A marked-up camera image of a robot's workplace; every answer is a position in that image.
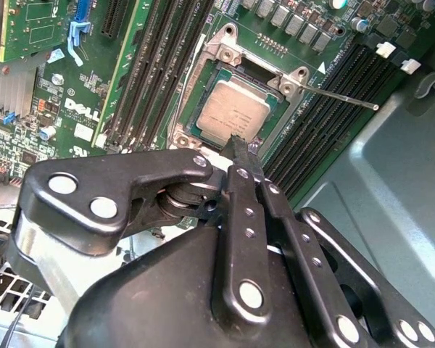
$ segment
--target green circuit board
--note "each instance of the green circuit board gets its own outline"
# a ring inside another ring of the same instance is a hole
[[[244,1],[240,0],[215,1],[214,7],[202,28],[203,44],[211,40],[223,26],[232,23],[238,31],[236,42],[245,51],[255,55],[262,62],[281,73],[289,74],[300,66],[307,67],[310,74],[309,85],[320,87],[335,71],[342,55],[358,37],[359,34],[352,29],[351,21],[358,17],[359,12],[361,13],[360,17],[368,21],[368,28],[361,35],[378,34],[386,38],[409,58],[420,59],[435,42],[435,10],[424,12],[415,4],[408,4],[405,0],[376,0],[371,2],[352,0],[348,1],[342,9],[332,9],[328,1],[272,1],[273,5],[270,11],[267,15],[262,16],[258,12],[263,1],[254,1],[254,5],[250,9],[245,8]],[[21,115],[8,125],[4,125],[0,121],[0,164],[6,164],[10,177],[23,177],[26,168],[39,160],[85,157],[146,149],[145,146],[137,145],[133,141],[131,142],[132,146],[126,143],[124,147],[113,143],[112,137],[108,136],[108,126],[124,93],[123,82],[132,73],[131,62],[138,53],[138,40],[149,18],[153,3],[153,0],[129,1],[119,36],[108,38],[101,33],[101,28],[112,2],[105,0],[91,2],[87,18],[87,22],[90,22],[90,30],[81,34],[81,44],[75,47],[75,51],[83,60],[83,65],[76,65],[66,44],[55,47],[54,52],[57,53],[58,59],[41,65],[37,69],[31,113]],[[61,2],[58,7],[57,15],[62,20],[62,29],[58,32],[58,40],[54,36],[55,42],[52,41],[53,39],[48,42],[42,41],[42,45],[47,46],[51,43],[51,46],[64,41],[67,36],[65,25],[69,25],[70,18],[75,11],[69,4],[67,6],[68,8],[64,12],[60,12],[60,9],[64,8]],[[278,7],[286,8],[288,13],[279,26],[272,23]],[[303,24],[296,35],[289,35],[286,32],[286,27],[293,16],[302,18]],[[311,25],[315,33],[311,40],[306,43],[300,40],[308,25]],[[24,47],[30,49],[29,45],[20,46],[18,43],[21,41],[12,40],[10,34],[8,30],[4,45],[5,59],[14,57]],[[328,43],[322,49],[316,50],[314,49],[315,43],[322,34],[328,36]],[[37,46],[36,50],[38,51],[42,47],[44,46]],[[196,120],[200,110],[207,102],[206,96],[211,94],[216,81],[225,80],[231,75],[240,79],[247,78],[248,84],[256,87],[261,86],[260,83],[267,82],[256,81],[254,77],[247,76],[246,72],[238,67],[230,67],[219,60],[207,60],[200,74],[195,76],[194,84],[189,86],[187,101],[178,118],[178,124],[182,126],[187,135],[199,139],[204,145],[211,146],[216,150],[219,150],[220,145],[202,137],[200,129],[196,126]],[[54,83],[55,76],[60,78],[58,84]],[[167,103],[164,117],[159,120],[151,117],[146,121],[147,131],[153,127],[154,123],[159,123],[154,132],[154,140],[148,149],[166,148],[168,127],[176,112],[182,88],[185,88],[183,85],[185,77],[186,71],[181,72],[181,75],[177,77],[180,83],[170,102]],[[406,74],[401,72],[391,78],[376,97],[376,101],[383,103],[405,77]],[[279,123],[282,122],[282,116],[288,109],[289,103],[273,88],[267,86],[264,88],[267,89],[268,96],[274,96],[274,99],[268,102],[270,111],[257,133],[260,146],[265,148],[258,155],[264,163],[269,163],[271,157],[275,156],[281,148],[281,143],[289,134],[289,129],[297,124],[299,116],[309,105],[313,95],[305,93],[299,106],[293,111],[286,123],[284,121],[283,127],[277,128],[277,126],[281,126]],[[153,110],[158,110],[161,106],[160,103],[155,104]],[[51,126],[56,131],[48,141],[44,141],[38,135],[43,126],[41,121],[44,116],[51,118]],[[309,180],[294,196],[291,196],[293,205],[322,175],[323,171],[372,116],[373,112],[364,109],[355,118],[333,151],[323,157],[322,161],[311,172]],[[265,139],[275,129],[281,129],[280,133],[276,134],[274,142],[265,145]]]
[[[68,0],[4,0],[0,61],[65,42],[74,6]]]

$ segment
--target ram slot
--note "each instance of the ram slot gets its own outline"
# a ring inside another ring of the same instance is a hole
[[[329,91],[373,102],[380,86],[397,68],[364,46],[355,44],[345,54],[323,87]],[[324,96],[314,96],[265,168],[266,175],[292,197],[323,160],[347,136],[364,109]]]
[[[162,0],[154,0],[151,9],[149,10],[149,16],[146,20],[145,28],[141,31],[141,37],[139,47],[136,51],[136,56],[132,63],[132,68],[129,73],[128,81],[123,89],[122,96],[117,103],[117,109],[113,120],[111,122],[112,129],[109,132],[109,137],[112,140],[119,141],[128,129],[128,125],[131,122],[133,115],[128,113],[133,103],[133,94],[135,96],[137,88],[140,86],[140,82],[144,80],[145,73],[152,61],[152,55],[154,54],[154,44],[158,42],[157,37],[160,34],[161,26],[166,20],[166,17],[162,16],[160,10],[160,4]],[[163,11],[169,7],[169,0],[166,7],[161,8]]]
[[[154,116],[153,125],[146,130],[145,136],[141,142],[141,145],[144,149],[148,149],[152,145],[154,137],[156,136],[157,131],[166,116],[166,112],[169,109],[171,101],[177,90],[178,83],[183,72],[186,70],[191,54],[195,49],[200,35],[202,34],[203,27],[213,4],[213,0],[207,0],[205,6],[200,6],[198,11],[196,10],[196,5],[190,8],[190,13],[188,13],[188,23],[190,23],[189,28],[187,30],[185,30],[185,28],[181,29],[179,36],[180,38],[176,41],[177,47],[175,47],[173,51],[180,51],[182,42],[188,42],[189,44],[186,45],[184,53],[180,53],[179,57],[177,57],[177,54],[171,56],[170,64],[166,66],[171,66],[172,68],[168,74],[163,74],[158,85],[160,87],[158,88],[159,95],[155,98],[154,104],[151,102],[148,108],[146,108],[146,119],[149,120],[154,111],[154,105],[160,105],[159,112]],[[196,18],[196,25],[192,24],[193,17]]]
[[[153,103],[156,101],[156,96],[159,93],[158,89],[161,86],[161,81],[163,81],[165,74],[165,70],[168,69],[171,64],[174,64],[174,56],[177,54],[177,50],[179,48],[179,44],[183,40],[183,33],[186,32],[189,20],[191,20],[190,14],[194,13],[195,1],[186,1],[181,8],[181,15],[179,17],[179,21],[174,23],[174,17],[170,18],[170,27],[168,30],[165,30],[164,36],[165,39],[169,38],[169,42],[171,44],[165,45],[163,50],[160,52],[161,55],[157,60],[157,67],[154,71],[154,74],[151,75],[151,83],[149,84],[148,94],[142,100],[139,100],[136,105],[136,110],[134,113],[139,113],[139,118],[136,123],[136,127],[133,131],[133,138],[137,141],[141,139],[144,134],[144,130],[146,124],[149,119],[149,111],[152,108]]]

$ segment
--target metal lever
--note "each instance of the metal lever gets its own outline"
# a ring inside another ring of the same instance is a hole
[[[228,169],[220,211],[212,312],[223,329],[240,339],[256,336],[272,312],[264,210],[256,200],[253,175]]]

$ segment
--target motherboard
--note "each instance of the motherboard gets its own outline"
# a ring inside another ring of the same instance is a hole
[[[0,0],[0,182],[249,143],[294,206],[435,44],[435,0]]]

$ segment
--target screw hole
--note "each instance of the screw hole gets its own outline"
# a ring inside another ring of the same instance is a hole
[[[245,230],[245,236],[247,236],[248,238],[254,238],[256,236],[256,233],[251,228],[247,228]]]
[[[319,268],[322,267],[322,262],[321,262],[317,257],[313,257],[313,258],[312,258],[312,263],[314,263],[314,265],[315,265],[316,267],[319,267]]]
[[[214,209],[216,209],[216,206],[218,205],[218,203],[214,200],[212,201],[208,201],[204,204],[204,208],[208,211],[208,212],[212,212]]]
[[[254,211],[253,211],[253,209],[245,208],[245,214],[246,214],[246,216],[253,217],[254,216]]]

